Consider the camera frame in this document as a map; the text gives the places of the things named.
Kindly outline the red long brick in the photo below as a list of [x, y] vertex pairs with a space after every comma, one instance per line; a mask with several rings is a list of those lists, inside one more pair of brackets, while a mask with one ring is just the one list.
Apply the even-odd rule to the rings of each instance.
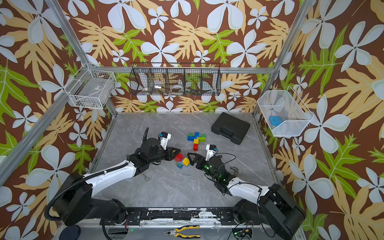
[[184, 156], [183, 156], [182, 154], [178, 154], [178, 155], [174, 158], [174, 160], [175, 160], [176, 162], [178, 162], [178, 163], [182, 162], [183, 159], [184, 159]]

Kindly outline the light blue long brick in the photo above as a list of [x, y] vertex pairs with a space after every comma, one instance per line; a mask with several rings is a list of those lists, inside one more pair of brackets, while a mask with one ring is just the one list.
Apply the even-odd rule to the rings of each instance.
[[182, 163], [180, 163], [180, 162], [177, 162], [177, 167], [179, 168], [179, 169], [182, 169], [183, 168], [183, 164]]

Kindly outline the dark blue long brick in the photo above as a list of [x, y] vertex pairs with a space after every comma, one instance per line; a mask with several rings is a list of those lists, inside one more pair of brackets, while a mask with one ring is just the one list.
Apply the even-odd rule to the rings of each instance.
[[199, 132], [194, 132], [195, 136], [194, 137], [188, 137], [188, 141], [193, 142], [194, 139], [197, 139], [200, 136]]

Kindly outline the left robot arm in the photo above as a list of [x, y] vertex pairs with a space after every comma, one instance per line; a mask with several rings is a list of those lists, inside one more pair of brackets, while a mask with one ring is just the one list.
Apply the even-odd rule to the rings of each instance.
[[121, 225], [127, 220], [125, 205], [117, 200], [100, 200], [94, 196], [102, 190], [142, 174], [150, 165], [172, 161], [181, 150], [168, 146], [171, 134], [161, 132], [157, 138], [144, 134], [141, 146], [121, 163], [93, 174], [70, 174], [55, 196], [49, 201], [44, 217], [73, 226], [84, 219], [101, 219]]

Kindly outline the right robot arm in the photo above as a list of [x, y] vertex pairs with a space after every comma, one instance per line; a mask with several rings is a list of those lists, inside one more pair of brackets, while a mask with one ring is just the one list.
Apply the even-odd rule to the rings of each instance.
[[304, 222], [305, 211], [281, 185], [268, 187], [243, 181], [236, 175], [237, 168], [232, 167], [233, 174], [226, 170], [220, 156], [214, 155], [209, 160], [194, 153], [187, 156], [190, 165], [203, 171], [222, 195], [241, 198], [233, 207], [238, 224], [268, 225], [280, 238], [291, 240]]

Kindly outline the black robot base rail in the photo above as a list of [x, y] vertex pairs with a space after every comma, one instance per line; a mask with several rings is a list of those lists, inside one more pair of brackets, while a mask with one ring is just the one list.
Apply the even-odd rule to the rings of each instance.
[[117, 224], [107, 220], [106, 226], [235, 226], [237, 224], [260, 224], [260, 215], [255, 212], [246, 215], [234, 207], [210, 208], [126, 208], [126, 221]]

